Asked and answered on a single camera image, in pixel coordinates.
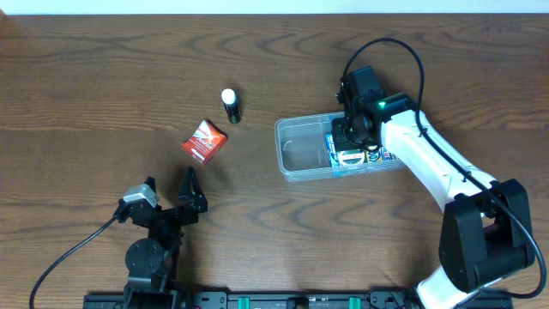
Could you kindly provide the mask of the blue Cool Fever box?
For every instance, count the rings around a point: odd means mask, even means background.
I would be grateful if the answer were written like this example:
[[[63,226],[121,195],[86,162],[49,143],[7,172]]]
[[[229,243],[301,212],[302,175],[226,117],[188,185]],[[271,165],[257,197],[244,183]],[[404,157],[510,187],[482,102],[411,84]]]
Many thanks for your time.
[[[367,163],[357,166],[346,166],[339,167],[336,163],[336,153],[339,151],[335,150],[335,142],[331,133],[328,133],[324,136],[329,164],[332,168],[333,174],[336,178],[352,176],[363,173],[374,173],[374,172],[383,172],[386,170],[395,169],[401,167],[403,163],[399,158],[394,154],[386,150],[386,148],[381,147],[377,151],[372,149],[364,150],[367,155]]]

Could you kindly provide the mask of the clear plastic container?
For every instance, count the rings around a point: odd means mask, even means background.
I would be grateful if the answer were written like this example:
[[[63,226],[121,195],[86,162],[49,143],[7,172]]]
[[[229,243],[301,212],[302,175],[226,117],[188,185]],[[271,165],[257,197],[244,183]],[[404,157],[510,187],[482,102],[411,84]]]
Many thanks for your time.
[[[343,112],[332,112],[283,118],[276,122],[277,159],[286,181],[335,178],[324,136],[331,133],[331,121],[343,116]]]

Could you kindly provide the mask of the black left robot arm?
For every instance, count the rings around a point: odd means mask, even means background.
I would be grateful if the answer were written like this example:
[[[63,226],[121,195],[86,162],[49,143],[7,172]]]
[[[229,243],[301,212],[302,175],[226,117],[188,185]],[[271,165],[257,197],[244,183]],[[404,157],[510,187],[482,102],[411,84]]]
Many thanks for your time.
[[[183,226],[198,222],[208,211],[208,201],[199,185],[195,169],[190,167],[178,192],[181,204],[162,209],[155,180],[128,189],[118,201],[115,219],[131,220],[148,230],[148,236],[135,241],[127,250],[129,271],[124,287],[124,308],[191,308],[191,292],[177,282],[178,260],[183,243]]]

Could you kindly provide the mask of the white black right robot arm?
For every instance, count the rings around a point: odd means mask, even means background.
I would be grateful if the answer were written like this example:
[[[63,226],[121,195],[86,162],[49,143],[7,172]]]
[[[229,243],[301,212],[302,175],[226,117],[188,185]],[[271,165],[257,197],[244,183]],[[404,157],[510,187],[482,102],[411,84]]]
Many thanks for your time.
[[[537,263],[526,189],[500,182],[468,161],[429,123],[419,100],[387,95],[371,67],[346,72],[332,123],[335,148],[385,148],[400,159],[443,211],[439,267],[415,289],[423,308],[456,308],[478,294],[511,298],[491,285]]]

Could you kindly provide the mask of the dark green ointment box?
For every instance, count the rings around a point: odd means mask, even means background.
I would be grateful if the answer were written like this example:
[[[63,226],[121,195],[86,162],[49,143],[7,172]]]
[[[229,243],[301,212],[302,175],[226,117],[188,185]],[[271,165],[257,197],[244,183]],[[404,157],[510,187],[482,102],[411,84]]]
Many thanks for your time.
[[[339,167],[357,166],[367,163],[367,155],[362,149],[339,151],[336,153],[335,158]]]

